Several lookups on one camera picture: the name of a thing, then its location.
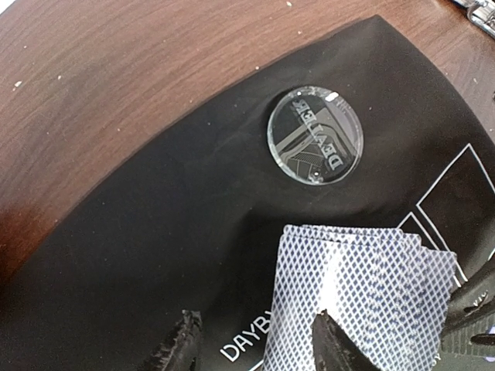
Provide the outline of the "deck of playing cards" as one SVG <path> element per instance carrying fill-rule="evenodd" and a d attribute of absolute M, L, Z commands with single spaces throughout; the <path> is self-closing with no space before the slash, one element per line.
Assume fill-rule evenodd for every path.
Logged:
<path fill-rule="evenodd" d="M 325 313 L 378 369 L 432 369 L 456 264 L 397 228 L 285 226 L 264 368 L 315 369 L 312 325 Z"/>

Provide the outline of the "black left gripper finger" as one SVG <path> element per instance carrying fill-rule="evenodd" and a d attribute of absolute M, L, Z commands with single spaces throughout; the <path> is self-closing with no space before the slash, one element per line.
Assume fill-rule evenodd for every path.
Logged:
<path fill-rule="evenodd" d="M 199 311 L 183 310 L 182 318 L 144 360 L 144 370 L 201 369 L 203 322 Z"/>
<path fill-rule="evenodd" d="M 318 371 L 378 371 L 327 310 L 312 323 L 312 348 Z"/>
<path fill-rule="evenodd" d="M 453 354 L 493 354 L 494 267 L 481 267 L 451 296 L 441 350 Z"/>

